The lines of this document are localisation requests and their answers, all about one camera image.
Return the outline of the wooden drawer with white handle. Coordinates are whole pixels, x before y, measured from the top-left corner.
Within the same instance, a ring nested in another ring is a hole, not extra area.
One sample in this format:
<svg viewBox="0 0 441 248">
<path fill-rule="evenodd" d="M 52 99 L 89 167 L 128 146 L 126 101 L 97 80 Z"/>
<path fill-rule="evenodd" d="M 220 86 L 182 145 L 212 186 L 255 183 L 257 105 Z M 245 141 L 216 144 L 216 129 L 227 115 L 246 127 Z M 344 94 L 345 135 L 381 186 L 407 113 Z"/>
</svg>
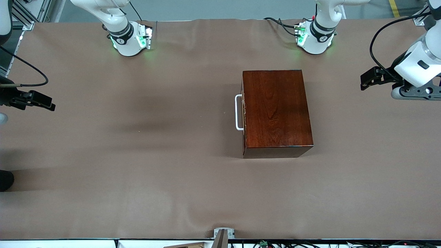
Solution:
<svg viewBox="0 0 441 248">
<path fill-rule="evenodd" d="M 235 127 L 236 130 L 241 133 L 242 142 L 242 156 L 245 153 L 246 148 L 246 132 L 245 132 L 245 119 L 244 119 L 244 79 L 242 78 L 240 83 L 240 92 L 234 97 L 235 104 Z"/>
</svg>

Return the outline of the black round object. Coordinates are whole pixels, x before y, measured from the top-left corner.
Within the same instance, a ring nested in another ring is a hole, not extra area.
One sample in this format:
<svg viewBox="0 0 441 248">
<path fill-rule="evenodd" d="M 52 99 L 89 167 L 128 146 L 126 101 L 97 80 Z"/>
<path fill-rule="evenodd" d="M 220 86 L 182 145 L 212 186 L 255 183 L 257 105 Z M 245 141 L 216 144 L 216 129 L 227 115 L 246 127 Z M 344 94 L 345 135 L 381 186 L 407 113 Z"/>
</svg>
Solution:
<svg viewBox="0 0 441 248">
<path fill-rule="evenodd" d="M 0 193 L 8 190 L 14 183 L 14 175 L 10 171 L 0 170 Z"/>
</svg>

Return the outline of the dark brown wooden cabinet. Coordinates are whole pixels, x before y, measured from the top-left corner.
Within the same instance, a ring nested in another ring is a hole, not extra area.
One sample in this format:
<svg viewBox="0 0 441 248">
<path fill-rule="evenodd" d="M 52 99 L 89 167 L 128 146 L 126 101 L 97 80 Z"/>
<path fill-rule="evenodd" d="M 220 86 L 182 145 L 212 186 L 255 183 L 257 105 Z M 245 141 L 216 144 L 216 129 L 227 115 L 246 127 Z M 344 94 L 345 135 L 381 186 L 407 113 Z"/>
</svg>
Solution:
<svg viewBox="0 0 441 248">
<path fill-rule="evenodd" d="M 242 73 L 243 157 L 300 157 L 314 146 L 301 70 Z"/>
</svg>

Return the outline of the brown table cover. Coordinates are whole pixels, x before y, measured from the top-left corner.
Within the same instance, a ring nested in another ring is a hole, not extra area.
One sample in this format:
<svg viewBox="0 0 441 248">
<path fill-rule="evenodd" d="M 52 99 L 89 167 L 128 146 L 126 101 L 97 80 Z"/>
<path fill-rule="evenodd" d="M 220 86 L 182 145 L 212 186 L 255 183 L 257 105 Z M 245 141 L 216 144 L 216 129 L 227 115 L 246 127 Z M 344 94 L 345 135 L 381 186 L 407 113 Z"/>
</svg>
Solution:
<svg viewBox="0 0 441 248">
<path fill-rule="evenodd" d="M 322 55 L 264 20 L 159 22 L 126 58 L 98 23 L 43 23 L 21 58 L 54 112 L 0 107 L 0 239 L 441 239 L 441 101 L 360 90 L 387 19 L 350 19 Z M 301 69 L 314 147 L 243 159 L 247 70 Z"/>
</svg>

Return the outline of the flat wooden piece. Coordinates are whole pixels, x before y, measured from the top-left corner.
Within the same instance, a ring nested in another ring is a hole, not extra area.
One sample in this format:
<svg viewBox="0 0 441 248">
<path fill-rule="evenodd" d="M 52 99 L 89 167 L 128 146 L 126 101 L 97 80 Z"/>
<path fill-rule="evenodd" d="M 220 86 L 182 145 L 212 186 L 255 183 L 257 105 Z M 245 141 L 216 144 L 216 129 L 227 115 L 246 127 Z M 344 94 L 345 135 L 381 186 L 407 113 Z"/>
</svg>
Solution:
<svg viewBox="0 0 441 248">
<path fill-rule="evenodd" d="M 205 248 L 205 242 L 170 245 L 164 246 L 164 248 Z"/>
</svg>

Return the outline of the aluminium table edge rail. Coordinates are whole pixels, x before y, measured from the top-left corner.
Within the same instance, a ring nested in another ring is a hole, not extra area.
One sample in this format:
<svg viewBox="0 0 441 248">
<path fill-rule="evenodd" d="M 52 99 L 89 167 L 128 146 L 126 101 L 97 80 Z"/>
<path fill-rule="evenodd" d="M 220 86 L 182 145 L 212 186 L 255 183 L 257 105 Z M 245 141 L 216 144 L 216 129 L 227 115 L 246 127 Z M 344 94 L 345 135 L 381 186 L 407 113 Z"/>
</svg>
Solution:
<svg viewBox="0 0 441 248">
<path fill-rule="evenodd" d="M 13 30 L 10 38 L 2 45 L 2 47 L 10 53 L 16 54 L 17 49 L 21 43 L 24 30 Z M 10 70 L 10 65 L 14 58 L 9 53 L 0 49 L 0 75 L 7 77 Z"/>
</svg>

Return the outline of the aluminium frame profile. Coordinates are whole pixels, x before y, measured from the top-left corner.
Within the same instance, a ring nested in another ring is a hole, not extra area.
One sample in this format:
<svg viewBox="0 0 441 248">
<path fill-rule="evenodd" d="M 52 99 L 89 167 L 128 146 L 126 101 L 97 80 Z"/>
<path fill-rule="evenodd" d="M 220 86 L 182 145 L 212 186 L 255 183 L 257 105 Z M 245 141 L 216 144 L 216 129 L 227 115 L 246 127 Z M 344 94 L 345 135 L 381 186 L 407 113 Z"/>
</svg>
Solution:
<svg viewBox="0 0 441 248">
<path fill-rule="evenodd" d="M 53 0 L 13 0 L 12 27 L 32 30 L 35 23 L 44 22 Z"/>
<path fill-rule="evenodd" d="M 430 8 L 426 3 L 419 11 L 412 15 L 413 22 L 416 26 L 424 26 L 424 20 L 430 15 Z"/>
</svg>

